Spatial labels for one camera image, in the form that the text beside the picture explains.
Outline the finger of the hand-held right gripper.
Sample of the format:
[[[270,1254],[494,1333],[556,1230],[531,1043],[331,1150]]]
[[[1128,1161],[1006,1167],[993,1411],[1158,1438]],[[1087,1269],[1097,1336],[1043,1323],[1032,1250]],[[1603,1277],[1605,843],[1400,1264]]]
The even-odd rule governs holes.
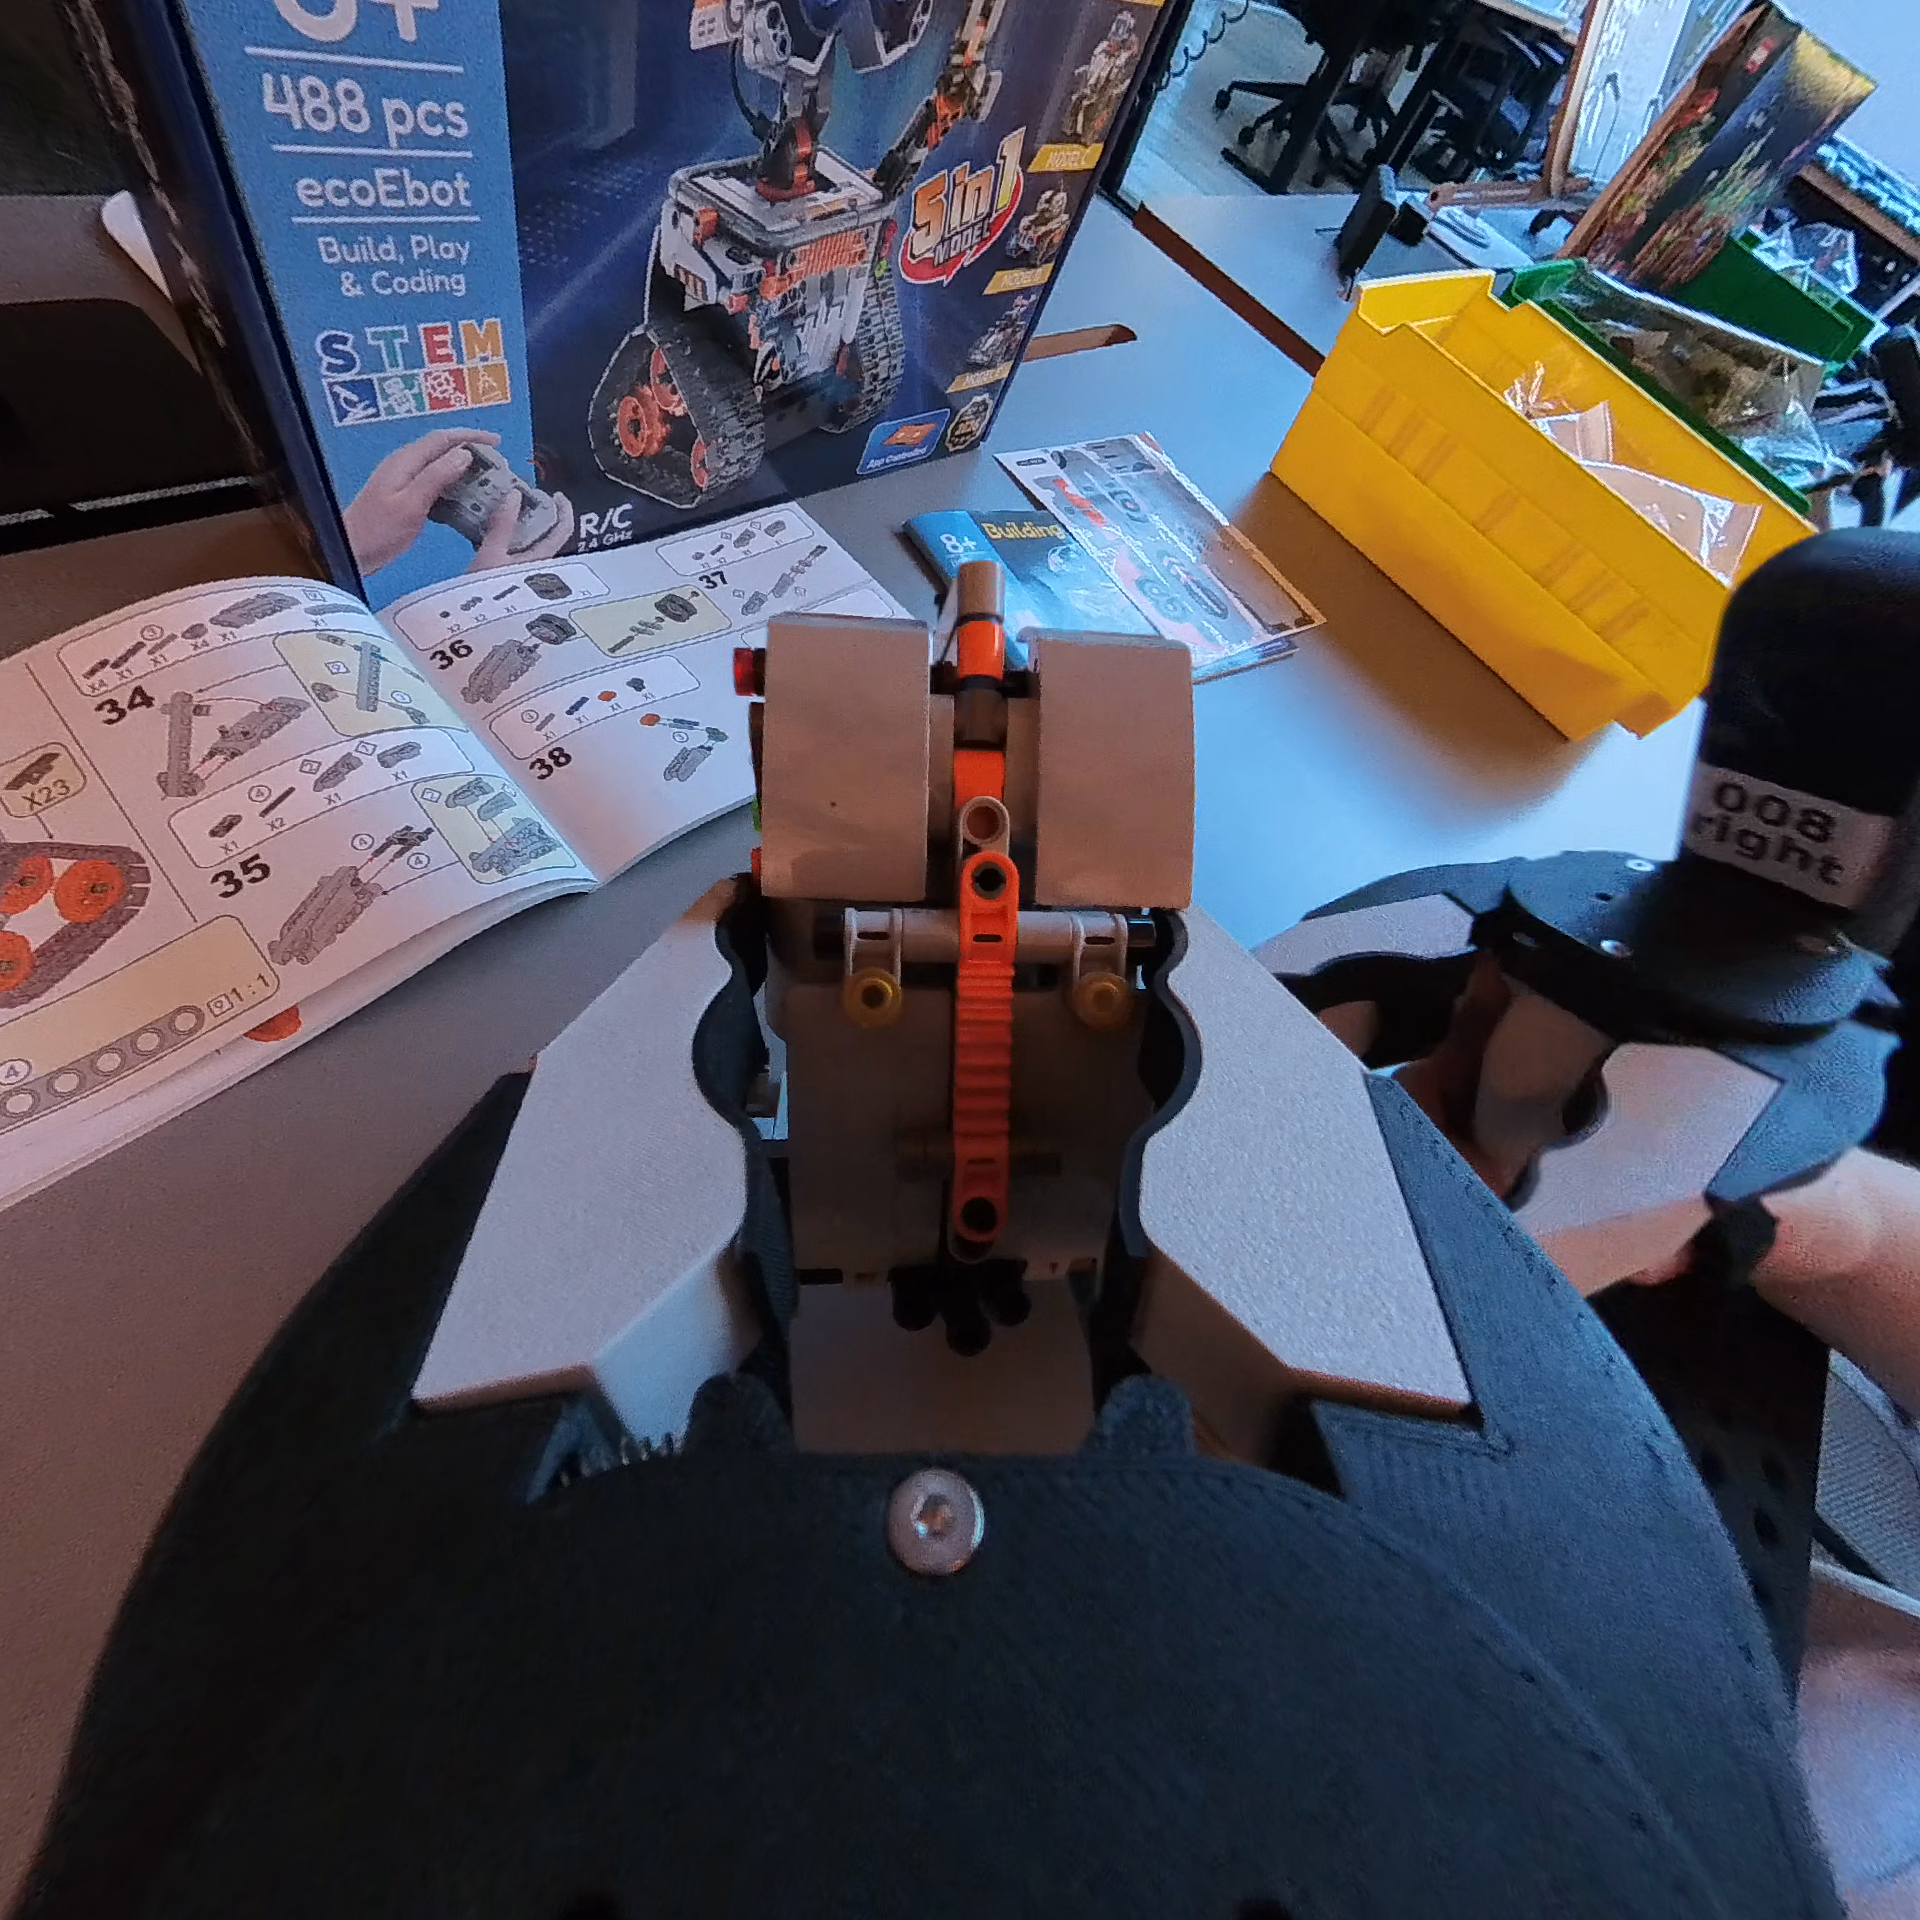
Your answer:
[[[1665,1264],[1709,1222],[1709,1182],[1781,1088],[1709,1050],[1613,1050],[1600,1118],[1542,1150],[1517,1224],[1585,1296]]]
[[[1468,1043],[1460,1142],[1484,1178],[1515,1202],[1538,1155],[1581,1126],[1570,1109],[1616,1043],[1510,980],[1497,958],[1478,958],[1468,973],[1460,1037]]]

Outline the green storage bin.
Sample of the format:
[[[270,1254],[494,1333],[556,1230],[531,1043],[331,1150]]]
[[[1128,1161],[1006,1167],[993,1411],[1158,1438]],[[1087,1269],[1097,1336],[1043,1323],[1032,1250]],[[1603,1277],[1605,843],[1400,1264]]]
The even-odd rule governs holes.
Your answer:
[[[1535,304],[1528,294],[1563,284],[1570,279],[1570,260],[1581,257],[1562,257],[1515,272],[1513,288],[1499,301]],[[1745,473],[1759,480],[1795,513],[1811,509],[1819,498],[1831,493],[1838,484],[1855,480],[1861,467],[1876,462],[1890,443],[1901,443],[1905,403],[1895,399],[1886,385],[1895,369],[1885,369],[1876,364],[1876,351],[1872,348],[1876,325],[1861,308],[1855,308],[1855,301],[1817,281],[1801,260],[1786,257],[1781,266],[1776,247],[1740,235],[1715,254],[1697,281],[1663,301],[1674,301],[1723,325],[1737,325],[1826,364],[1826,379],[1811,403],[1811,430],[1798,437],[1732,442],[1712,426],[1697,423],[1691,411],[1678,409],[1665,393],[1630,373],[1591,331],[1563,325],[1542,304],[1535,308],[1542,308],[1585,348],[1613,364],[1627,379],[1663,403],[1674,418],[1691,426],[1715,452],[1732,459]]]

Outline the dark colourful toy box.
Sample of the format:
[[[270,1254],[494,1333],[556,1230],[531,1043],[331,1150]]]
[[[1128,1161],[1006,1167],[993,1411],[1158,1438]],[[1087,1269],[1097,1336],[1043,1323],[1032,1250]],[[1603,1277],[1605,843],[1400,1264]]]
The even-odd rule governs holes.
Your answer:
[[[1748,4],[1578,220],[1562,257],[1681,294],[1875,84],[1776,4]]]

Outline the black perforated chair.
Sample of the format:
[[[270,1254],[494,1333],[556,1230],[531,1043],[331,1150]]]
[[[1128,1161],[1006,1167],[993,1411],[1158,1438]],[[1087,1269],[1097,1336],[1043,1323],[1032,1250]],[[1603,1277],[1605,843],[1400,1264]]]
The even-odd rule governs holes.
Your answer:
[[[1885,1416],[1872,1380],[1751,1284],[1613,1284],[1591,1308],[1715,1495],[1790,1681],[1819,1550],[1917,1598],[1913,1429]]]

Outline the grey orange tracked toy robot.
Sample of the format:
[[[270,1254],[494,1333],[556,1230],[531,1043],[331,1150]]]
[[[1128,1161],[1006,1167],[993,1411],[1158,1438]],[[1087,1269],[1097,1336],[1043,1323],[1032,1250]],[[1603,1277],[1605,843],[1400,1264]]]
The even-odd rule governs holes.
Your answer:
[[[1153,638],[783,616],[752,687],[783,1043],[791,1384],[815,1453],[1071,1453],[1167,914],[1192,690]]]

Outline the clear plastic bags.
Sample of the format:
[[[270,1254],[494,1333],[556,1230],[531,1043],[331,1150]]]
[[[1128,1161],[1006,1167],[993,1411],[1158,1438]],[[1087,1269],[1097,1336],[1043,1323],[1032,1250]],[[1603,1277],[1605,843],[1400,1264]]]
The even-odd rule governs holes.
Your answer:
[[[1528,301],[1591,331],[1630,373],[1732,442],[1798,437],[1826,364],[1737,325],[1632,292],[1587,266]]]
[[[1616,426],[1605,403],[1575,409],[1547,393],[1547,369],[1535,365],[1506,389],[1506,403],[1535,423],[1550,443],[1575,459],[1605,489],[1627,501],[1669,543],[1697,558],[1718,580],[1733,580],[1759,523],[1759,508],[1674,484],[1616,459]]]

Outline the open instruction booklet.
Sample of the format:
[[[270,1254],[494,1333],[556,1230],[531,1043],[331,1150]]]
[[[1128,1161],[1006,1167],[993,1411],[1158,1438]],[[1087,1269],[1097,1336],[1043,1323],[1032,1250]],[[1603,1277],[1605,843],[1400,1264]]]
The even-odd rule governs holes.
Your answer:
[[[897,616],[801,508],[600,558],[186,589],[2,664],[2,1204],[743,808],[730,653]]]

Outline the person's right forearm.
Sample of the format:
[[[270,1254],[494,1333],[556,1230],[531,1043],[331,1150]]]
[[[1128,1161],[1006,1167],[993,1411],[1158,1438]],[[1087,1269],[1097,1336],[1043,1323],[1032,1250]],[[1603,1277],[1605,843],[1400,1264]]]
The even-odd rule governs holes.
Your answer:
[[[1917,1402],[1917,1169],[1875,1152],[1849,1161],[1855,1240],[1831,1284],[1836,1345],[1886,1396]]]

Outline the blue robot kit box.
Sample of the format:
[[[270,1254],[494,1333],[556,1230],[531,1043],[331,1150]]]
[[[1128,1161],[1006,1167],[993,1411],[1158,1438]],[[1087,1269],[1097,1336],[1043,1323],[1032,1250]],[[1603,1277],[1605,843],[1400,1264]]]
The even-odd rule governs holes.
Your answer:
[[[161,4],[399,596],[971,452],[1158,4]]]

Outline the blue leaflet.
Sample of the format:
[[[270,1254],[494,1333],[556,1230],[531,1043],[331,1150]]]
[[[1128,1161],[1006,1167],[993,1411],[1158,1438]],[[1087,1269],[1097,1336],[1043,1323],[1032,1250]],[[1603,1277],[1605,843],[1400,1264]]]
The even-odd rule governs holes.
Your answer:
[[[1162,638],[1187,651],[1192,678],[1222,678],[1283,659],[1322,613],[1280,589],[1280,620],[1260,620],[1209,564],[1181,550],[1149,550],[1141,561],[1128,550],[1106,553],[1079,538],[1059,517],[941,509],[915,517],[906,538],[941,585],[955,585],[964,561],[988,558],[1001,567],[1001,616],[1010,641],[1034,633]]]

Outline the printed sticker sheet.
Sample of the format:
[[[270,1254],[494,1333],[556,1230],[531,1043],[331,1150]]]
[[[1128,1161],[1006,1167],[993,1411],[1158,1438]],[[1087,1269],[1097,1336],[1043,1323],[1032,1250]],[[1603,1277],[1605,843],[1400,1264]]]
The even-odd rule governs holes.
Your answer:
[[[1162,638],[1187,648],[1194,678],[1278,659],[1326,620],[1149,434],[1011,452],[1000,467]]]

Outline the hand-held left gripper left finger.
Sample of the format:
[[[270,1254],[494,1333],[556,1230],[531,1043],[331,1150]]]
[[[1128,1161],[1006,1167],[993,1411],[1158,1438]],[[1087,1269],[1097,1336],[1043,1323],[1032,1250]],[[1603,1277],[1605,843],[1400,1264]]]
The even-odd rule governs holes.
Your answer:
[[[596,1396],[638,1439],[764,1339],[783,1360],[788,1222],[747,1118],[764,1066],[719,882],[542,1054],[478,1215],[414,1402]]]

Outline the yellow storage bin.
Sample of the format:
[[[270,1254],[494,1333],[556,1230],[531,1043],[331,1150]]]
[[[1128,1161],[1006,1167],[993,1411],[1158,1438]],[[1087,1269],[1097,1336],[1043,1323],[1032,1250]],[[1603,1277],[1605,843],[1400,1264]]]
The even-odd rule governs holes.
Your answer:
[[[1623,463],[1756,509],[1748,577],[1811,526],[1492,275],[1374,281],[1272,473],[1563,738],[1645,736],[1709,684],[1732,585],[1547,442],[1510,397],[1609,409]]]

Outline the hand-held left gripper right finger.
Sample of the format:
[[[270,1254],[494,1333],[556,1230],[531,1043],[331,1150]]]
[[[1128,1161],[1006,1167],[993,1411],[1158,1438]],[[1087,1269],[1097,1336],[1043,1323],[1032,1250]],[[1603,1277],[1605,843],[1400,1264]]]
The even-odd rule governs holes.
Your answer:
[[[1209,914],[1186,935],[1199,1079],[1142,1146],[1142,1361],[1229,1453],[1269,1453],[1292,1399],[1464,1413],[1366,1069]]]

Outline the person's right hand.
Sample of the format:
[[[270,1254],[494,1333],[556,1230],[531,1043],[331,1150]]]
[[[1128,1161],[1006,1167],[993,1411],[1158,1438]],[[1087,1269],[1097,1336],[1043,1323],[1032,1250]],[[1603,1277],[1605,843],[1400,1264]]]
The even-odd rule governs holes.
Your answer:
[[[1826,1288],[1843,1281],[1867,1240],[1867,1167],[1864,1150],[1849,1150],[1806,1182],[1718,1213],[1678,1254],[1632,1273],[1632,1284],[1669,1284],[1709,1254],[1727,1254],[1737,1281],[1811,1329]]]

